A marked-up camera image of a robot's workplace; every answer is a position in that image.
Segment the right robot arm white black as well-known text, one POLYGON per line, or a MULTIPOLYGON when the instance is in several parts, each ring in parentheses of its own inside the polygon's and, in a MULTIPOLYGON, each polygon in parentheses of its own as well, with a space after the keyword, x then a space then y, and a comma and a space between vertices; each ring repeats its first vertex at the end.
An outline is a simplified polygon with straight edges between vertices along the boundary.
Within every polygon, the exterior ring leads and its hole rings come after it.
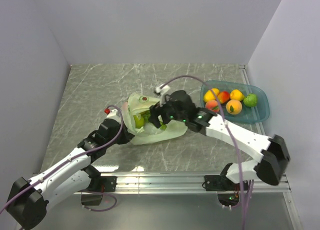
POLYGON ((269 137, 249 131, 204 107, 197 107, 191 97, 178 90, 167 94, 157 87, 159 102, 152 105, 149 121, 156 128, 171 121, 183 123, 190 131, 215 138, 237 147, 252 159, 243 163, 229 163, 215 180, 205 177, 209 191, 231 191, 244 181, 261 180, 271 186, 279 185, 290 162, 285 140, 279 136, 269 137))

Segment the green fruit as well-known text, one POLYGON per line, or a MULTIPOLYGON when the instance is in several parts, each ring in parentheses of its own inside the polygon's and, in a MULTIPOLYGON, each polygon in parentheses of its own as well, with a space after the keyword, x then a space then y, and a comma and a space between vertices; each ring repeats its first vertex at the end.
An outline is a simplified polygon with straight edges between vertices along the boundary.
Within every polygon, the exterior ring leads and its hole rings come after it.
POLYGON ((134 119, 134 123, 135 123, 135 128, 136 129, 141 129, 144 127, 145 125, 145 119, 143 116, 141 115, 134 115, 133 116, 134 119))

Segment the orange fruit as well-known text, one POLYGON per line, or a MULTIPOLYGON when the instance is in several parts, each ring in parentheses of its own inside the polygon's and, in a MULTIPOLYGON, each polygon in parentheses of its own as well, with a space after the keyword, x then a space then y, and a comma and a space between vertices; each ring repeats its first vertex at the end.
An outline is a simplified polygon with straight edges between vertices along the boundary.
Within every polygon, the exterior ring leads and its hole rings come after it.
POLYGON ((238 115, 243 109, 242 103, 238 100, 229 100, 225 107, 226 111, 231 115, 238 115))

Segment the green printed plastic bag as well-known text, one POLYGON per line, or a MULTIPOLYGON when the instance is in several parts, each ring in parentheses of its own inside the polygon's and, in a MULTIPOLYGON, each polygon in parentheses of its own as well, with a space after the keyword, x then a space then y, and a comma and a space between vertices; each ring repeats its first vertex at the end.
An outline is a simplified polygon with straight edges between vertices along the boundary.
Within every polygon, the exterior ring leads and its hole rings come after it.
POLYGON ((167 123, 166 130, 156 128, 151 122, 144 124, 140 129, 135 128, 134 115, 141 115, 142 112, 149 111, 152 105, 159 101, 158 98, 150 97, 138 93, 132 93, 126 102, 129 104, 129 113, 124 113, 122 110, 123 121, 129 133, 134 137, 131 143, 134 145, 153 144, 161 141, 166 141, 178 138, 184 135, 187 127, 184 123, 175 120, 167 123))

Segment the green grape bunch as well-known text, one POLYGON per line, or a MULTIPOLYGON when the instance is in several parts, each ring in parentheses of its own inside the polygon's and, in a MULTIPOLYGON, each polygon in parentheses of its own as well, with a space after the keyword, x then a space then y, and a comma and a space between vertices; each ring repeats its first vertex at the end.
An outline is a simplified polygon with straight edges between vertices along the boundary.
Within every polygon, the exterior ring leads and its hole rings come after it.
MULTIPOLYGON (((151 113, 150 113, 149 110, 140 113, 140 115, 141 115, 141 117, 144 119, 144 124, 150 123, 149 120, 150 120, 151 113)), ((160 128, 161 130, 163 130, 163 131, 166 130, 167 125, 164 124, 161 120, 159 120, 159 123, 160 123, 160 127, 159 127, 159 128, 160 128)))

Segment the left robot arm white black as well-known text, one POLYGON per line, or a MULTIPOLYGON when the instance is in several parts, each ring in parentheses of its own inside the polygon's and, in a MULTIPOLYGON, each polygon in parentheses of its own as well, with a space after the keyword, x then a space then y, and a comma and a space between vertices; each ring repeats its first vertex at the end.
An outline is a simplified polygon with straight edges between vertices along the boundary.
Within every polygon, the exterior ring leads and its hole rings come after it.
POLYGON ((76 192, 115 191, 116 178, 106 179, 92 164, 111 146, 127 144, 133 137, 124 124, 105 119, 61 161, 30 179, 17 179, 4 209, 22 229, 31 230, 53 206, 76 192))

